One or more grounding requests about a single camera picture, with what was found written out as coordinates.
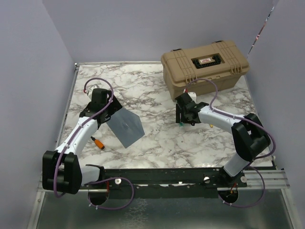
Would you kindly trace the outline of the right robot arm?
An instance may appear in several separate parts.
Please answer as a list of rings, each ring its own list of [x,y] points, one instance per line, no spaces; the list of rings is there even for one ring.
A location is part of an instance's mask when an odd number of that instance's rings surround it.
[[[219,174],[220,183],[229,187],[244,168],[252,163],[271,143],[267,132],[253,113],[235,115],[214,109],[210,104],[196,103],[188,93],[176,97],[176,123],[209,124],[233,136],[236,153],[223,166]]]

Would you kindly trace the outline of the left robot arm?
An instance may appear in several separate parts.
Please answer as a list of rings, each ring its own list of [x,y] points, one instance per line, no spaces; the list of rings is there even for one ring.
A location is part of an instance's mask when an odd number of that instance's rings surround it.
[[[42,157],[42,187],[45,190],[76,194],[85,184],[90,183],[94,188],[101,188],[105,184],[103,167],[81,167],[78,157],[101,124],[109,121],[121,108],[111,90],[93,89],[91,101],[80,113],[67,139],[54,151],[47,150]]]

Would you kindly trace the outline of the grey blue envelope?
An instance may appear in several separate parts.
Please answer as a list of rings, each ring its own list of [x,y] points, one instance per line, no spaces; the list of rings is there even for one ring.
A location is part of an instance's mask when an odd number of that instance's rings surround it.
[[[145,135],[140,117],[125,108],[111,115],[106,123],[125,148]]]

